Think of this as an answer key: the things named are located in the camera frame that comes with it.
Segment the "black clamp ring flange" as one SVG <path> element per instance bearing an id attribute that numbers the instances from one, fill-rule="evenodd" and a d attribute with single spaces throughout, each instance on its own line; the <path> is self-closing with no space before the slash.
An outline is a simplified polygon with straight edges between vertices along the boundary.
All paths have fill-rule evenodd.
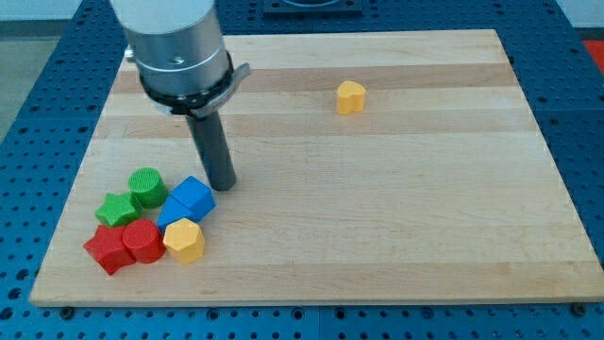
<path id="1" fill-rule="evenodd" d="M 139 75 L 139 80 L 145 94 L 164 113 L 204 118 L 223 107 L 237 92 L 242 81 L 251 75 L 251 68 L 247 62 L 234 69 L 230 54 L 226 53 L 226 56 L 229 65 L 225 75 L 201 92 L 180 95 L 160 93 L 148 84 L 143 75 Z"/>

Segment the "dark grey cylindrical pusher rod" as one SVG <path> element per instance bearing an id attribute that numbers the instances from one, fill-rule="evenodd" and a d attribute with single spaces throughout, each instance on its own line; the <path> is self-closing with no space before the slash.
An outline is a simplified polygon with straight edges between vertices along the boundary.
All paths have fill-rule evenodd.
<path id="1" fill-rule="evenodd" d="M 219 113 L 203 118 L 188 116 L 186 121 L 210 187 L 215 191 L 229 190 L 237 178 Z"/>

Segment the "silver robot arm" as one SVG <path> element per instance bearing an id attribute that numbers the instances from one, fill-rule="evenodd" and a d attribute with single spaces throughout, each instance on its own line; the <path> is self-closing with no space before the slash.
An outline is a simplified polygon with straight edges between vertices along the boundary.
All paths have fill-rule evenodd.
<path id="1" fill-rule="evenodd" d="M 219 109 L 251 74 L 235 67 L 211 0 L 111 0 L 143 90 L 186 118 L 210 187 L 226 191 L 236 174 Z"/>

